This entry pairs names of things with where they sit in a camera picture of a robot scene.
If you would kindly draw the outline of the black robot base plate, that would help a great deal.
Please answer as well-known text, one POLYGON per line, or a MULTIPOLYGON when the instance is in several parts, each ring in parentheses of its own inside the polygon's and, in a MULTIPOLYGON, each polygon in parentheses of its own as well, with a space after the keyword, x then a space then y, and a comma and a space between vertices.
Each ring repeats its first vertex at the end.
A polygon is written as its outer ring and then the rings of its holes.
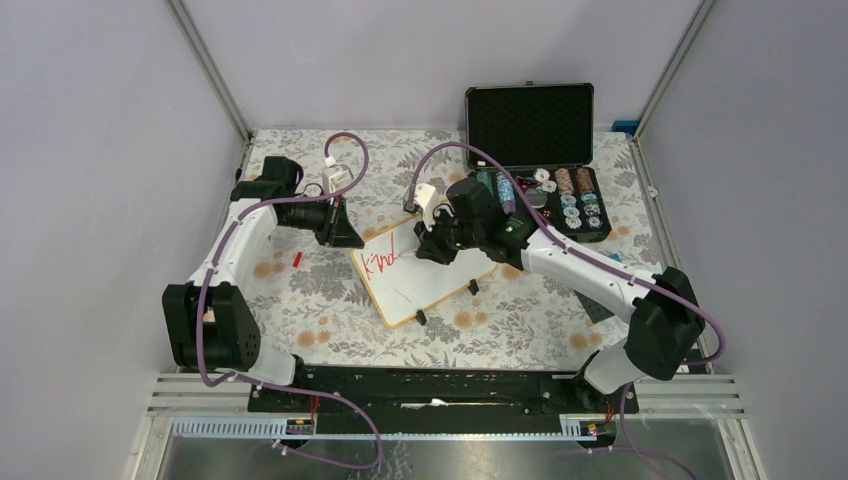
POLYGON ((563 415, 639 410, 634 393, 604 395, 572 372, 306 365, 296 393, 253 389, 251 413, 303 414, 322 435, 555 434, 563 415))

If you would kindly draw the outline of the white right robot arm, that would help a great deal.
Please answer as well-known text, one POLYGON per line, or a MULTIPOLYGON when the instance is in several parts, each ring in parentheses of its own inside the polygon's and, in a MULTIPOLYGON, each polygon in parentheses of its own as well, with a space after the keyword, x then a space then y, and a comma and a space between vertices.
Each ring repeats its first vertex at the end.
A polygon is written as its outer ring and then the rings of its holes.
POLYGON ((538 223, 528 211, 508 215, 474 178, 454 183, 445 204, 433 186, 418 183, 406 205, 422 215, 415 227, 417 258, 449 265, 459 252, 477 250, 493 262, 557 281, 627 324, 625 339, 581 367, 573 396, 583 410, 601 410, 621 386, 643 377, 672 379, 706 326, 682 271, 632 269, 538 223))

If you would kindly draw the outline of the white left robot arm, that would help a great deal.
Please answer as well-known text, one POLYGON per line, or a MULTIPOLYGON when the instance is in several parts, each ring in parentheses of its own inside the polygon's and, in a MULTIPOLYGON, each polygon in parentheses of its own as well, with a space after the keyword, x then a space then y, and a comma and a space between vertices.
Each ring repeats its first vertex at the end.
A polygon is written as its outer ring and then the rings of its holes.
POLYGON ((340 190, 351 169, 327 158, 318 199, 300 196, 304 170, 284 156, 268 156, 261 174, 240 181, 230 194, 228 225, 204 263, 183 284, 168 285, 162 306, 176 364, 196 371, 244 374, 273 384, 272 398, 288 411, 309 401, 310 385, 296 375, 297 358, 261 338, 242 292, 259 261, 263 242, 278 227, 310 231, 321 246, 361 248, 340 190))

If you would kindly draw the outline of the yellow framed whiteboard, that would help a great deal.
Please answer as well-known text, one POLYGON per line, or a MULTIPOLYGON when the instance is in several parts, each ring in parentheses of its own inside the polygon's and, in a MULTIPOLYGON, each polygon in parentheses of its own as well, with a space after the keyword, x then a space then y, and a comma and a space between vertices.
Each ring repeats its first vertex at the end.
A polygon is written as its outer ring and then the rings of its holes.
POLYGON ((418 217, 398 222, 350 251, 355 271, 383 324, 398 327, 416 319, 441 301, 468 289, 496 270, 496 263, 478 250, 460 251, 449 265, 415 258, 398 258, 419 246, 414 233, 418 217))

